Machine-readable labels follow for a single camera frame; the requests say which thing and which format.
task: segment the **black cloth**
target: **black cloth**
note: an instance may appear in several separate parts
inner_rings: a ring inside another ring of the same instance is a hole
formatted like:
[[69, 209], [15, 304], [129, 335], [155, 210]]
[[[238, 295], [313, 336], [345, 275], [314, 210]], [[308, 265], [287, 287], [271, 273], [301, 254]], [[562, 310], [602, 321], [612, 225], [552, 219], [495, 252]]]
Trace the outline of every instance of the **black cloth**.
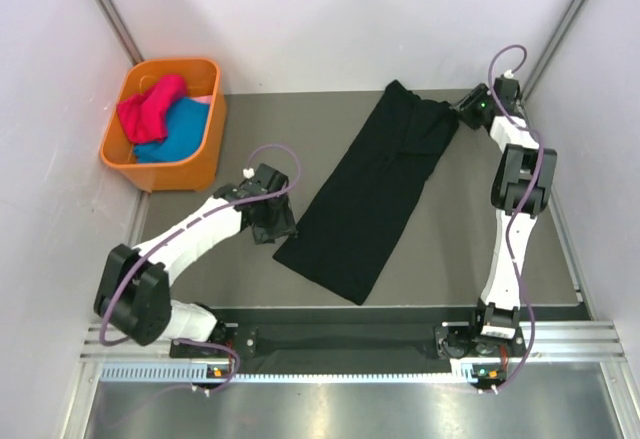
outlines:
[[458, 129], [449, 106], [389, 84], [274, 259], [362, 304]]

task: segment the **metal frame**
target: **metal frame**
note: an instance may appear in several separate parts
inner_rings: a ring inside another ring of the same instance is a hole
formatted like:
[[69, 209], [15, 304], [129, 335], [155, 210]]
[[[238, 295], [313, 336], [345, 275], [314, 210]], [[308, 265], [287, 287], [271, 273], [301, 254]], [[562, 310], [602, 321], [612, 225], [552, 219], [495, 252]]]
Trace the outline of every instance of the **metal frame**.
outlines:
[[133, 40], [122, 16], [120, 16], [118, 9], [113, 3], [113, 0], [96, 0], [96, 2], [104, 13], [107, 22], [109, 22], [113, 33], [118, 38], [118, 41], [120, 41], [120, 45], [129, 56], [131, 63], [135, 65], [142, 62], [142, 53], [136, 45], [136, 42]]
[[531, 71], [531, 75], [524, 85], [522, 95], [525, 101], [531, 97], [531, 94], [533, 94], [533, 91], [535, 90], [536, 86], [540, 82], [540, 79], [549, 67], [549, 64], [553, 60], [556, 52], [558, 51], [560, 44], [562, 43], [562, 41], [564, 41], [567, 33], [573, 26], [576, 18], [580, 14], [580, 11], [582, 10], [586, 2], [587, 0], [571, 0], [569, 2], [569, 6], [562, 15], [560, 22], [551, 35], [551, 38], [542, 50], [540, 59], [538, 59], [538, 62], [536, 62], [533, 70]]
[[[128, 54], [131, 62], [136, 64], [143, 60], [142, 54], [129, 33], [122, 17], [112, 0], [96, 0], [105, 14], [116, 37]], [[548, 68], [553, 56], [575, 22], [579, 12], [587, 0], [571, 0], [564, 12], [556, 30], [546, 45], [539, 61], [524, 87], [525, 100], [531, 96], [535, 87]], [[142, 228], [148, 208], [148, 194], [141, 193], [138, 197], [136, 213], [133, 219], [129, 243], [140, 242]], [[587, 306], [592, 304], [585, 284], [581, 281], [579, 264], [573, 254], [570, 236], [567, 233], [562, 211], [553, 200], [550, 210], [560, 236], [560, 242], [567, 258], [572, 279], [576, 290], [584, 296]], [[523, 323], [525, 340], [530, 336], [530, 325]], [[103, 373], [105, 364], [120, 363], [126, 368], [136, 364], [156, 364], [173, 367], [198, 361], [175, 360], [168, 358], [168, 342], [159, 342], [146, 348], [135, 344], [123, 344], [115, 348], [104, 348], [97, 343], [97, 326], [89, 327], [87, 340], [79, 360], [75, 388], [71, 397], [64, 426], [59, 437], [65, 439], [82, 438], [85, 435], [89, 421], [91, 407], [97, 392], [97, 386]], [[640, 438], [640, 399], [638, 390], [631, 376], [624, 351], [618, 340], [615, 326], [611, 322], [537, 322], [536, 343], [529, 361], [531, 362], [596, 362], [601, 365], [604, 380], [609, 391], [613, 408], [617, 415], [625, 438]], [[207, 360], [208, 364], [215, 364], [215, 360]], [[464, 376], [465, 364], [478, 362], [477, 359], [452, 361], [451, 373], [427, 374], [394, 374], [384, 375], [308, 375], [308, 374], [252, 374], [241, 375], [239, 382], [420, 382], [420, 383], [456, 383]]]

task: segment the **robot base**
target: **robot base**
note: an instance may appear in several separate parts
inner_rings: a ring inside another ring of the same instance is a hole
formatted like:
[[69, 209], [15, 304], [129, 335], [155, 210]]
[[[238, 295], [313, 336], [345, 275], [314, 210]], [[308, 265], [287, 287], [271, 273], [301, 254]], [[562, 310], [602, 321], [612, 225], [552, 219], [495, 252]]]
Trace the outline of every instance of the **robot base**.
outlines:
[[472, 363], [473, 358], [484, 359], [473, 364], [472, 376], [476, 381], [472, 385], [482, 390], [491, 390], [506, 381], [507, 368], [501, 362], [503, 353], [506, 353], [507, 358], [519, 358], [526, 351], [520, 328], [516, 329], [516, 334], [511, 340], [478, 336], [471, 325], [438, 326], [434, 329], [434, 335], [438, 356], [443, 359], [467, 358], [471, 359]]

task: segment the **white wall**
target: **white wall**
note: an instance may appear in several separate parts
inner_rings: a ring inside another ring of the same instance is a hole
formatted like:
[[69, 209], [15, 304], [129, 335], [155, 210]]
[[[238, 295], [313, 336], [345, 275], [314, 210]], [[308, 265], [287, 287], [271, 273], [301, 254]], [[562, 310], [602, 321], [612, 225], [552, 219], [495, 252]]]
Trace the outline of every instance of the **white wall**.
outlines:
[[146, 57], [218, 60], [233, 93], [473, 87], [521, 42], [535, 62], [569, 0], [114, 0]]
[[589, 0], [529, 101], [596, 313], [640, 382], [640, 0]]
[[0, 3], [0, 437], [52, 439], [135, 203], [98, 158], [129, 64], [94, 0]]

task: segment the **folded garment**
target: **folded garment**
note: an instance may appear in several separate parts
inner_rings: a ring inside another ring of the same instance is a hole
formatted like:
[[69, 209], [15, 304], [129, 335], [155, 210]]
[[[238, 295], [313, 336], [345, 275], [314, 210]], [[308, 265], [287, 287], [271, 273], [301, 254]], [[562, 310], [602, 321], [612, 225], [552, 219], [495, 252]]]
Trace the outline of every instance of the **folded garment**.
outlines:
[[177, 74], [169, 74], [143, 94], [134, 94], [116, 106], [122, 129], [133, 144], [163, 141], [167, 137], [166, 114], [187, 94], [187, 84]]
[[449, 103], [389, 84], [274, 259], [362, 304], [457, 129]]
[[133, 148], [138, 162], [176, 162], [191, 156], [202, 143], [209, 107], [188, 97], [176, 102], [167, 111], [167, 138]]

